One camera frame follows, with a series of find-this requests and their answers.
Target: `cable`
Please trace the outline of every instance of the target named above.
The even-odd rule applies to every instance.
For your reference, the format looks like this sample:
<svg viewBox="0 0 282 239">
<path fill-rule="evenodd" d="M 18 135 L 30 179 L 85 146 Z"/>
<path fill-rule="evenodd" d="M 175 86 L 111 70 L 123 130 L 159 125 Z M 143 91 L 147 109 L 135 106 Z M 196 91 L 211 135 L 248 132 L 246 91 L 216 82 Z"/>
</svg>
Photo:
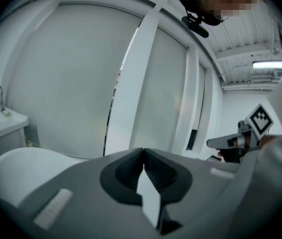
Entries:
<svg viewBox="0 0 282 239">
<path fill-rule="evenodd" d="M 232 49 L 234 49 L 234 44 L 233 44 L 233 42 L 232 42 L 231 36 L 230 36 L 229 32 L 227 31 L 227 29 L 226 29 L 226 27 L 225 27 L 225 25 L 224 25 L 223 22 L 222 22 L 222 25 L 223 25 L 223 27 L 224 27 L 226 33 L 227 33 L 227 36 L 228 36 L 229 39 L 230 39 L 230 42 L 231 42 L 231 44 L 232 44 Z M 239 61 L 237 60 L 237 58 L 236 58 L 236 63 L 237 63 L 237 67 L 240 67 L 240 66 L 239 66 Z M 241 71 L 239 70 L 238 72 L 239 72 L 240 81 L 241 81 Z"/>
<path fill-rule="evenodd" d="M 223 76 L 223 75 L 227 75 L 227 74 L 229 74 L 230 72 L 232 72 L 235 68 L 238 68 L 238 67 L 242 67 L 242 66 L 235 66 L 235 67 L 233 67 L 230 71 L 228 71 L 227 73 L 218 75 L 218 77 Z"/>
<path fill-rule="evenodd" d="M 229 18 L 230 18 L 230 17 L 229 17 L 229 16 L 227 16 L 227 18 L 226 18 L 226 19 L 222 19 L 222 20 L 223 20 L 223 22 L 224 22 L 224 21 L 228 20 Z"/>
</svg>

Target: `ceiling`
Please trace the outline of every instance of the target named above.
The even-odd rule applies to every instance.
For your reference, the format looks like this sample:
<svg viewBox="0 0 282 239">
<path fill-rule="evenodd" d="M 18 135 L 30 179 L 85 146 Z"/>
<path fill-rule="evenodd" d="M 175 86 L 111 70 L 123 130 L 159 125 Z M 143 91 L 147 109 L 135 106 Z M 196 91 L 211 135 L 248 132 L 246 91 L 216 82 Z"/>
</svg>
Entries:
<svg viewBox="0 0 282 239">
<path fill-rule="evenodd" d="M 169 0 L 167 5 L 186 15 L 179 0 Z M 279 32 L 264 2 L 259 1 L 251 10 L 229 17 L 218 26 L 202 26 L 210 33 L 206 42 L 225 74 L 224 85 L 252 84 L 255 75 L 273 77 L 273 69 L 252 68 L 253 61 L 282 60 Z"/>
</svg>

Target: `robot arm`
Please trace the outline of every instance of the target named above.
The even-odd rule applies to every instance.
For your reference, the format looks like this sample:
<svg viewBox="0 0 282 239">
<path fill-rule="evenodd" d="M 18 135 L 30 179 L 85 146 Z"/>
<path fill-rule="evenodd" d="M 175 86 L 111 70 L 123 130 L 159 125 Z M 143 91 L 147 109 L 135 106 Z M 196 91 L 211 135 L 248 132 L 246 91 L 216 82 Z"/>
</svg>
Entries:
<svg viewBox="0 0 282 239">
<path fill-rule="evenodd" d="M 207 146 L 219 149 L 226 162 L 240 163 L 246 154 L 246 139 L 250 137 L 248 151 L 260 147 L 261 139 L 274 124 L 264 107 L 259 104 L 246 118 L 238 123 L 238 132 L 207 141 Z"/>
</svg>

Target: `white wall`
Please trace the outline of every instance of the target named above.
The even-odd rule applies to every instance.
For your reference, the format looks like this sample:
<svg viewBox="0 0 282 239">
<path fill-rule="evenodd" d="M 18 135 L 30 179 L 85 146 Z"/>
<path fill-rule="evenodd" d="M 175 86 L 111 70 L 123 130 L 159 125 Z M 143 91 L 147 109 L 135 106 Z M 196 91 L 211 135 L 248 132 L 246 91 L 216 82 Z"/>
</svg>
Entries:
<svg viewBox="0 0 282 239">
<path fill-rule="evenodd" d="M 24 10 L 24 8 L 22 8 L 22 9 L 18 10 L 17 12 L 15 12 L 13 15 L 9 16 L 7 19 L 5 19 L 4 22 L 6 22 L 7 20 L 9 20 L 11 18 L 12 19 L 11 22 L 12 22 L 12 25 L 13 25 L 14 20 L 16 20 L 16 18 L 14 18 L 14 16 L 18 15 L 18 13 L 20 13 L 20 12 L 23 12 L 23 16 L 26 15 L 26 16 L 29 16 L 29 17 L 32 18 L 32 20 L 30 21 L 30 24 L 27 25 L 27 27 L 28 27 L 28 28 L 26 28 L 27 31 L 22 30 L 22 28 L 21 29 L 18 28 L 17 33 L 14 34 L 13 33 L 14 28 L 11 28 L 9 31 L 7 31 L 7 29 L 5 29 L 5 31 L 3 32 L 3 35 L 0 38 L 0 45 L 2 45 L 3 42 L 6 42 L 6 34 L 7 34 L 7 36 L 16 35 L 15 42 L 9 42 L 9 44 L 6 46 L 6 49 L 0 49 L 0 55 L 3 55 L 4 58 L 6 57 L 6 64 L 5 64 L 5 62 L 0 63 L 0 65 L 6 66 L 6 68 L 4 68 L 4 69 L 2 68 L 2 66 L 0 66 L 0 83 L 2 85 L 7 84 L 7 86 L 8 86 L 9 81 L 7 81 L 6 78 L 8 79 L 9 77 L 5 77 L 5 74 L 7 74 L 8 76 L 11 75 L 11 73 L 14 69 L 14 66 L 15 66 L 15 62 L 17 60 L 16 58 L 18 58 L 18 54 L 21 53 L 23 46 L 26 43 L 29 36 L 31 35 L 31 33 L 38 26 L 40 26 L 40 24 L 42 23 L 42 20 L 45 19 L 47 16 L 49 16 L 49 14 L 57 7 L 57 5 L 60 2 L 76 2 L 76 1 L 79 1 L 79 2 L 88 2 L 89 4 L 104 4 L 106 6 L 110 6 L 110 7 L 113 6 L 113 7 L 116 7 L 116 8 L 120 8 L 122 10 L 126 10 L 130 13 L 133 13 L 133 14 L 136 14 L 136 15 L 139 15 L 139 16 L 146 15 L 147 12 L 151 9 L 150 6 L 147 3 L 143 3 L 140 0 L 39 0 L 37 2 L 34 2 L 30 5 L 28 5 L 27 8 L 29 8 L 29 6 L 37 7 L 38 4 L 41 4 L 44 1 L 52 3 L 51 8 L 48 8 L 46 10 L 46 12 L 43 9 L 37 8 L 37 13 L 32 13 L 30 11 L 28 11 L 27 13 L 24 13 L 25 10 Z M 152 1 L 154 3 L 158 3 L 159 0 L 150 0 L 150 1 Z M 170 6 L 165 5 L 164 8 L 167 9 L 170 13 L 174 14 L 173 11 L 169 10 Z M 41 15 L 40 17 L 39 16 L 36 17 L 36 15 L 38 15 L 39 12 L 45 12 L 45 15 Z M 23 19 L 21 19 L 19 21 L 20 22 L 18 23 L 18 25 L 24 24 Z M 173 20 L 171 17 L 168 17 L 165 13 L 160 13 L 159 25 L 162 29 L 164 29 L 165 31 L 170 33 L 174 38 L 179 40 L 186 47 L 191 47 L 193 45 L 196 45 L 196 48 L 199 49 L 199 53 L 201 53 L 201 54 L 205 53 L 204 51 L 202 51 L 202 48 L 199 46 L 200 44 L 198 43 L 198 41 L 193 38 L 193 35 L 191 35 L 188 31 L 184 31 L 184 28 L 180 27 L 180 24 L 178 22 Z M 9 52 L 11 53 L 12 50 L 16 50 L 16 52 L 14 53 L 13 56 L 10 56 Z M 205 59 L 207 61 L 211 60 L 206 55 L 205 55 Z M 191 123 L 190 118 L 188 120 L 189 120 L 188 124 L 191 127 L 192 123 Z"/>
<path fill-rule="evenodd" d="M 262 104 L 274 121 L 270 134 L 282 134 L 282 124 L 264 93 L 223 93 L 220 127 L 217 136 L 225 136 L 237 132 L 237 124 L 244 120 L 257 105 Z"/>
<path fill-rule="evenodd" d="M 26 133 L 36 146 L 82 158 L 103 156 L 116 79 L 140 21 L 104 6 L 63 5 L 33 34 L 7 104 L 29 116 Z"/>
<path fill-rule="evenodd" d="M 171 149 L 171 152 L 177 155 L 182 155 L 187 148 L 193 121 L 201 113 L 202 103 L 201 105 L 199 104 L 199 94 L 200 92 L 203 94 L 204 90 L 204 84 L 199 84 L 199 79 L 202 75 L 199 70 L 197 45 L 192 45 L 187 49 L 186 62 L 182 105 Z"/>
<path fill-rule="evenodd" d="M 17 59 L 43 18 L 49 16 L 57 7 L 52 0 L 40 0 L 18 10 L 0 24 L 0 85 L 4 99 Z"/>
<path fill-rule="evenodd" d="M 158 20 L 158 13 L 150 10 L 142 20 L 131 43 L 111 109 L 106 155 L 127 150 L 130 147 L 139 98 Z"/>
<path fill-rule="evenodd" d="M 193 146 L 193 157 L 200 154 L 201 159 L 207 159 L 212 154 L 215 154 L 215 151 L 206 145 L 206 141 L 215 138 L 218 132 L 219 113 L 222 105 L 222 89 L 220 79 L 213 65 L 203 53 L 199 54 L 199 58 L 206 69 L 203 105 L 199 128 Z M 191 156 L 189 152 L 182 155 Z"/>
<path fill-rule="evenodd" d="M 182 103 L 186 54 L 186 48 L 157 29 L 139 99 L 131 148 L 171 151 Z"/>
</svg>

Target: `roller blind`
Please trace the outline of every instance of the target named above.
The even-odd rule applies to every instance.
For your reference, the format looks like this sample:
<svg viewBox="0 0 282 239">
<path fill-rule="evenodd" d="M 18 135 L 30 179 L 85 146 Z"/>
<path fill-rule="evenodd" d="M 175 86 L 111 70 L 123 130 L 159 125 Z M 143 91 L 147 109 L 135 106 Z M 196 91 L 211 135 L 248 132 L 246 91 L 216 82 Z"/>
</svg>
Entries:
<svg viewBox="0 0 282 239">
<path fill-rule="evenodd" d="M 141 19 L 94 5 L 63 5 L 32 35 L 17 63 L 8 106 L 29 116 L 25 133 L 63 154 L 103 155 L 111 99 Z"/>
<path fill-rule="evenodd" d="M 142 86 L 130 147 L 171 151 L 181 108 L 186 49 L 157 29 Z"/>
</svg>

